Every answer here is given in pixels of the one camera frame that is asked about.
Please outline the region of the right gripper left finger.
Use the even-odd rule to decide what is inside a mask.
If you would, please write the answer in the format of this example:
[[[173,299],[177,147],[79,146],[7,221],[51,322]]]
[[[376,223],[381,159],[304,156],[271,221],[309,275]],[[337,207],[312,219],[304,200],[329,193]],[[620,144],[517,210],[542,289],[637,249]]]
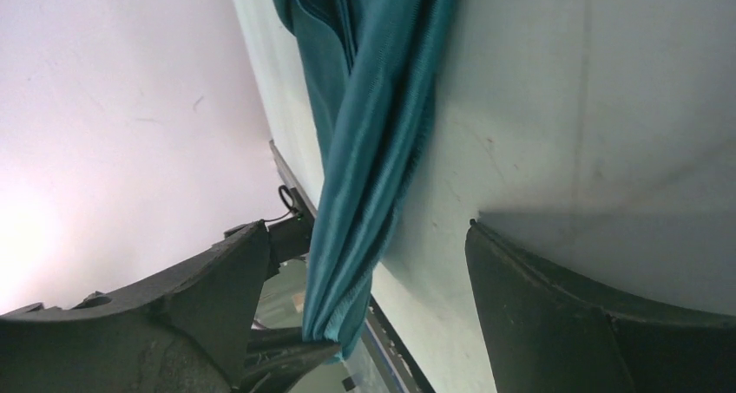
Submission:
[[[131,285],[63,309],[35,303],[1,317],[4,392],[229,391],[246,375],[266,279],[262,222]]]

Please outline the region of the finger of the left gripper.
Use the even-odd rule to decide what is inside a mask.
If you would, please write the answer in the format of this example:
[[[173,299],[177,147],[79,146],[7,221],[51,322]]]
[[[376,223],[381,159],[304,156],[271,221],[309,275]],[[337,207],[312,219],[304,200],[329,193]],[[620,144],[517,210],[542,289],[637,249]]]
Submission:
[[[238,391],[287,393],[339,351],[331,340],[305,341],[299,327],[253,330]]]

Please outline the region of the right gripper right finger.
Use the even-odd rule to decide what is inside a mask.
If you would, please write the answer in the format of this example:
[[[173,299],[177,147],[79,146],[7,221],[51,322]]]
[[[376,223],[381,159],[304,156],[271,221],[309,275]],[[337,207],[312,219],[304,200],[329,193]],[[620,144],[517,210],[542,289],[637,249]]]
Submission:
[[[464,251],[498,391],[734,391],[734,317],[617,290],[476,220]]]

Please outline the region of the teal satin napkin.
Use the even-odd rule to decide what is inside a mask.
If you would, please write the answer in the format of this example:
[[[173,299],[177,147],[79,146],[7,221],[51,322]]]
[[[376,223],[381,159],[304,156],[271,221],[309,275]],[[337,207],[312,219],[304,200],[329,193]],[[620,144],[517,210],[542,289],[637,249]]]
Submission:
[[[434,125],[437,72],[457,0],[273,5],[298,45],[324,180],[337,171],[338,154],[375,161],[414,152],[415,173]]]

